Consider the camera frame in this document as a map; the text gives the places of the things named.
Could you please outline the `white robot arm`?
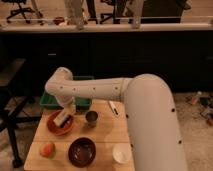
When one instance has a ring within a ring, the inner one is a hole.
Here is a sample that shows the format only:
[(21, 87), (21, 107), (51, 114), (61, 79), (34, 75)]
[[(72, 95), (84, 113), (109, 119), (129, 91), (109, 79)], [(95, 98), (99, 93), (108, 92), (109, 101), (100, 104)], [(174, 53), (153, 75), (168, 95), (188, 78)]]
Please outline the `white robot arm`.
[(62, 107), (75, 97), (122, 102), (128, 115), (135, 171), (188, 171), (173, 95), (162, 78), (141, 74), (75, 80), (69, 69), (59, 67), (45, 90)]

